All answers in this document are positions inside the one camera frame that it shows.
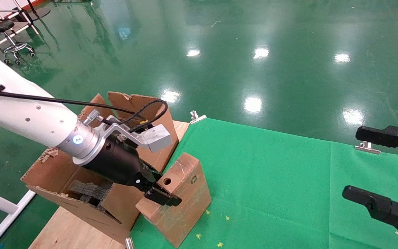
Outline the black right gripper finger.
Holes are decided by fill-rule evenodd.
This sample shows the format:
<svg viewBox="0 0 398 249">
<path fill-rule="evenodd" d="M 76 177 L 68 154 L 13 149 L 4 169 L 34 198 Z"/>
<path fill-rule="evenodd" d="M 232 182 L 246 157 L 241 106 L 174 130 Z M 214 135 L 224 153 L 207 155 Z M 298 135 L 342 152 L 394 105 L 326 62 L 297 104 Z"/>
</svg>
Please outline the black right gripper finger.
<svg viewBox="0 0 398 249">
<path fill-rule="evenodd" d="M 346 186 L 342 191 L 342 196 L 346 200 L 366 207 L 373 219 L 398 230 L 398 202 L 355 186 Z"/>
<path fill-rule="evenodd" d="M 388 148 L 398 148 L 398 127 L 388 126 L 385 129 L 375 129 L 360 126 L 356 131 L 355 138 Z"/>
</svg>

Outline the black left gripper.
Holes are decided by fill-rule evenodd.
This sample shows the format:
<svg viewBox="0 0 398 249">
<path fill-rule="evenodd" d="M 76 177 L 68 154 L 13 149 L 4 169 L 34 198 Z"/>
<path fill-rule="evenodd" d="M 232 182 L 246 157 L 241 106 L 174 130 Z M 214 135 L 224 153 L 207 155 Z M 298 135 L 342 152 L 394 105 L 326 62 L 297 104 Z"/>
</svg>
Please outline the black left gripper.
<svg viewBox="0 0 398 249">
<path fill-rule="evenodd" d="M 142 160 L 135 147 L 118 140 L 117 135 L 109 135 L 101 151 L 83 168 L 114 183 L 134 186 L 159 205 L 178 206 L 182 202 L 157 183 L 163 174 Z"/>
</svg>

